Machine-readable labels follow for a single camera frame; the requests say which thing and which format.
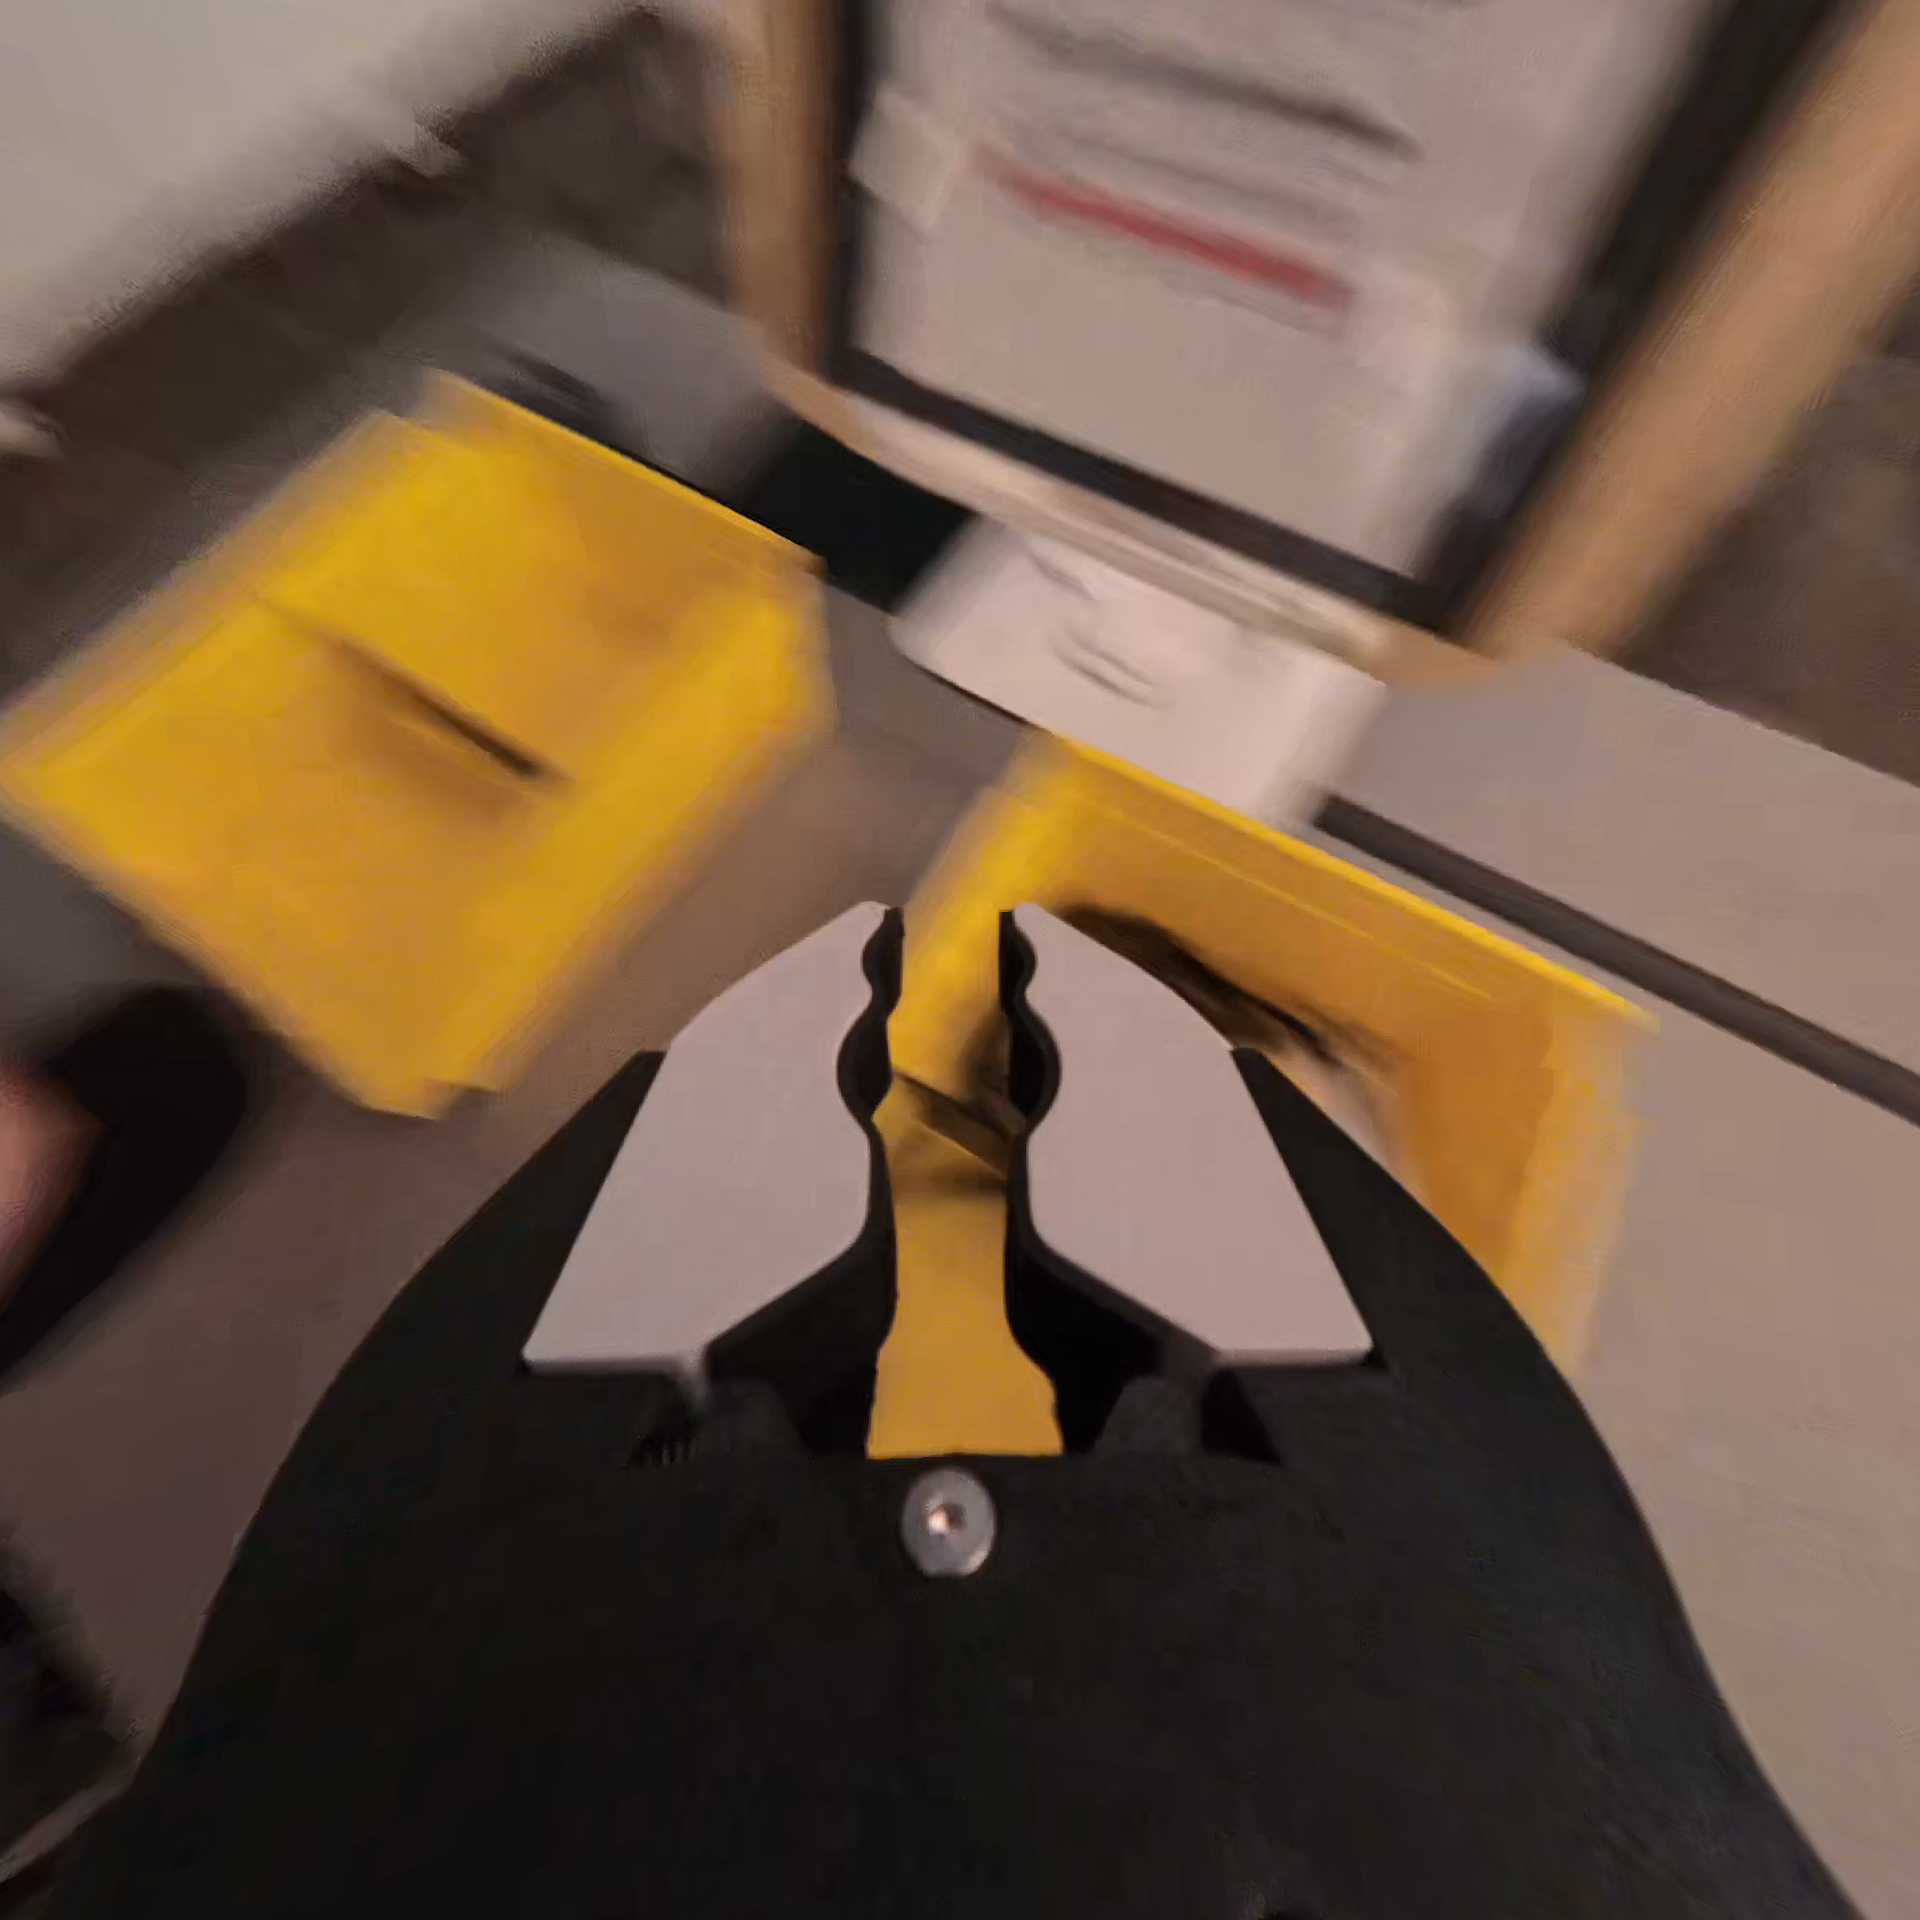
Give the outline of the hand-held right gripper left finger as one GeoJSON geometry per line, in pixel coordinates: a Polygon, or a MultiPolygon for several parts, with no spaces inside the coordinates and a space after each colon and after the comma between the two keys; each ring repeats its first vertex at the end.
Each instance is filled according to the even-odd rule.
{"type": "Polygon", "coordinates": [[[666,1048],[520,1360],[541,1376],[720,1376],[829,1279],[894,1316],[876,1115],[894,1083],[901,909],[856,902],[702,1007],[666,1048]]]}

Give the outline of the black bin divider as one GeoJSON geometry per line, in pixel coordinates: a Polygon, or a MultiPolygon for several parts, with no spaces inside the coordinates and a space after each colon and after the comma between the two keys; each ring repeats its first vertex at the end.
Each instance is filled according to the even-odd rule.
{"type": "Polygon", "coordinates": [[[1252,1048],[1274,1064],[1312,1063],[1328,1072],[1360,1072],[1362,1051],[1322,1016],[1261,996],[1219,971],[1162,924],[1094,902],[1067,902],[1059,918],[1117,952],[1188,1004],[1237,1048],[1252,1048]]]}
{"type": "Polygon", "coordinates": [[[319,638],[333,653],[352,661],[362,674],[381,686],[421,726],[434,728],[446,741],[462,743],[471,754],[490,762],[504,776],[518,784],[552,784],[565,780],[550,759],[541,759],[499,734],[482,718],[456,706],[446,692],[432,687],[391,659],[379,655],[362,639],[331,630],[322,630],[319,638]]]}

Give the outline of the laminated instruction sheet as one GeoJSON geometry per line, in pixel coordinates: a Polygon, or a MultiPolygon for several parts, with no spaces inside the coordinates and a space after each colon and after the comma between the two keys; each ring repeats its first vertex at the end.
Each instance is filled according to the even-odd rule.
{"type": "Polygon", "coordinates": [[[1692,5],[877,5],[855,341],[1405,571],[1692,5]]]}

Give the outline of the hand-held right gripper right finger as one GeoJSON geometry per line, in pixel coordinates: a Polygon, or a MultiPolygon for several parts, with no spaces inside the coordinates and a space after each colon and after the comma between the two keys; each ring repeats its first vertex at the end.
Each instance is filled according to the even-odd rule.
{"type": "Polygon", "coordinates": [[[1208,1368],[1347,1364],[1374,1340],[1227,1040],[1037,902],[1002,916],[1024,1211],[1044,1258],[1208,1368]]]}

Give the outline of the wooden document stand white base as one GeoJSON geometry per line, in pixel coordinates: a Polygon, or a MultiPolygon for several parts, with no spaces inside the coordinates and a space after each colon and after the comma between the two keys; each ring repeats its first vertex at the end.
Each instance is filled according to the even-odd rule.
{"type": "MultiPolygon", "coordinates": [[[[1917,8],[1860,5],[1759,152],[1738,164],[1731,204],[1590,402],[1567,466],[1451,645],[832,383],[828,5],[717,11],[736,287],[782,402],[978,516],[930,586],[906,594],[908,661],[1034,728],[1267,815],[1302,808],[1333,776],[1374,684],[1446,686],[1536,648],[1610,653],[1629,639],[1762,485],[1915,266],[1917,8]]],[[[1602,195],[1550,312],[1637,181],[1714,7],[1692,5],[1639,150],[1602,195]]],[[[1573,392],[1573,374],[1531,342],[1523,368],[1496,378],[1472,461],[1504,402],[1573,392]]]]}

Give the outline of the yellow plastic bin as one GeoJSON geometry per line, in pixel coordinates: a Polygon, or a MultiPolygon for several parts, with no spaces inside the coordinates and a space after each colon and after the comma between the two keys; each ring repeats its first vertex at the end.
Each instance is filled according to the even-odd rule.
{"type": "Polygon", "coordinates": [[[7,708],[5,814],[344,1098],[436,1117],[829,728],[815,557],[432,374],[7,708]],[[319,634],[565,780],[421,726],[319,634]]]}
{"type": "Polygon", "coordinates": [[[1092,907],[1215,975],[1205,1006],[1475,1254],[1576,1378],[1632,1160],[1627,1060],[1653,1019],[1519,943],[1174,784],[1028,743],[906,909],[896,1090],[898,1310],[874,1455],[1042,1455],[1053,1396],[1003,1316],[998,911],[1092,907]]]}

